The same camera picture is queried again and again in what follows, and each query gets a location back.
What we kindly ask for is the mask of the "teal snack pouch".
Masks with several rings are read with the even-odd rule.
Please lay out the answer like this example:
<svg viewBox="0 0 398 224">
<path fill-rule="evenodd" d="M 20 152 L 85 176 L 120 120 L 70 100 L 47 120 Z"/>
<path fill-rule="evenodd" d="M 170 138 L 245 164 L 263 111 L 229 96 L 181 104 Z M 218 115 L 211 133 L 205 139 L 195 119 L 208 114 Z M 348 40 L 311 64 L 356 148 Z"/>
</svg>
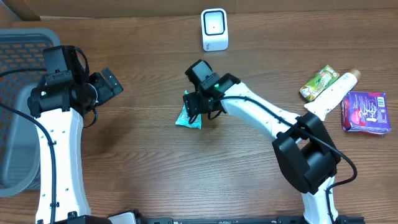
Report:
<svg viewBox="0 0 398 224">
<path fill-rule="evenodd" d="M 200 114 L 196 116 L 196 119 L 194 121 L 192 121 L 192 122 L 190 122 L 190 121 L 191 121 L 191 118 L 188 116 L 186 106 L 183 105 L 182 112 L 179 114 L 175 124 L 177 126 L 185 126 L 188 128 L 201 129 L 202 121 L 201 121 Z"/>
</svg>

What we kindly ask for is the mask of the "white tube gold cap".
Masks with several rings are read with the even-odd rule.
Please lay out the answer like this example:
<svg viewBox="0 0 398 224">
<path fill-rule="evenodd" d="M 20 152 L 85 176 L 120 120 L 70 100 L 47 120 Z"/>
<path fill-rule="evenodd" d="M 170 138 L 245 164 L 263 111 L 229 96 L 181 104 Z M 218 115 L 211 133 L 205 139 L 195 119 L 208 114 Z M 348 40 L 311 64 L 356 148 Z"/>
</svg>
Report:
<svg viewBox="0 0 398 224">
<path fill-rule="evenodd" d="M 324 121 L 327 114 L 331 112 L 343 98 L 351 91 L 361 78 L 361 72 L 357 69 L 352 69 L 344 73 L 331 84 L 326 90 L 313 100 L 304 105 L 309 112 L 318 116 L 321 121 Z"/>
</svg>

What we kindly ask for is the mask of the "green drink carton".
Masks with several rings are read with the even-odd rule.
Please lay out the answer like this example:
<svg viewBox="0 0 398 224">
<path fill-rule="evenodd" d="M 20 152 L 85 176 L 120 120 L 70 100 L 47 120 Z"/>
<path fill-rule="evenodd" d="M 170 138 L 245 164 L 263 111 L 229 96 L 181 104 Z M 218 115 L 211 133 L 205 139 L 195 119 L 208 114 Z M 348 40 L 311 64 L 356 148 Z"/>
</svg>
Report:
<svg viewBox="0 0 398 224">
<path fill-rule="evenodd" d="M 299 92 L 308 102 L 311 102 L 315 100 L 323 90 L 333 84 L 339 76 L 340 74 L 331 66 L 326 65 L 310 81 L 301 87 Z"/>
</svg>

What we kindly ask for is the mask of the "purple snack package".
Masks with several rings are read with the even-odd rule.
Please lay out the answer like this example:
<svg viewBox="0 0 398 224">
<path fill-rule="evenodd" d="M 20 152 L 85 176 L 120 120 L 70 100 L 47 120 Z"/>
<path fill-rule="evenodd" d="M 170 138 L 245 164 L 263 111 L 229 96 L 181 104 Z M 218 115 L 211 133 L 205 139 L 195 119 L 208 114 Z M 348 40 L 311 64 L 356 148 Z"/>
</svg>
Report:
<svg viewBox="0 0 398 224">
<path fill-rule="evenodd" d="M 342 127 L 347 132 L 384 135 L 391 130 L 386 94 L 350 91 L 341 102 Z"/>
</svg>

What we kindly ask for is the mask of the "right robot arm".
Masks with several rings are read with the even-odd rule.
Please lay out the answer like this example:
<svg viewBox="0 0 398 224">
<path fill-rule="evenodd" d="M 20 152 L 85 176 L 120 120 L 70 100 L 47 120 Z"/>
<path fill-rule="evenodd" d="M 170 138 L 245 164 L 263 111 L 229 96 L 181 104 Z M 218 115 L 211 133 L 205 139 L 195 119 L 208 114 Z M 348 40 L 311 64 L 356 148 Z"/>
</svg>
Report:
<svg viewBox="0 0 398 224">
<path fill-rule="evenodd" d="M 269 138 L 280 171 L 302 194 L 307 223 L 336 223 L 333 201 L 336 167 L 341 160 L 323 122 L 280 109 L 251 91 L 230 73 L 219 76 L 208 62 L 196 61 L 185 72 L 195 91 L 183 96 L 191 120 L 200 114 L 235 116 Z"/>
</svg>

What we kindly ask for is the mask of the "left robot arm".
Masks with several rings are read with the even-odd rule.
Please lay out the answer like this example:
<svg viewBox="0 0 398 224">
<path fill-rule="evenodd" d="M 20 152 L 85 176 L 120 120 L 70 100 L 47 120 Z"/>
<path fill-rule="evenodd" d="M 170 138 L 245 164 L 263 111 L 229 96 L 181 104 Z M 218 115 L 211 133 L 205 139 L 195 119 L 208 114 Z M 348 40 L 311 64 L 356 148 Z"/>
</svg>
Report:
<svg viewBox="0 0 398 224">
<path fill-rule="evenodd" d="M 81 49 L 44 49 L 47 73 L 32 89 L 28 107 L 40 150 L 40 199 L 36 223 L 87 223 L 92 220 L 81 164 L 84 116 L 96 112 L 123 88 L 110 69 L 91 73 Z"/>
</svg>

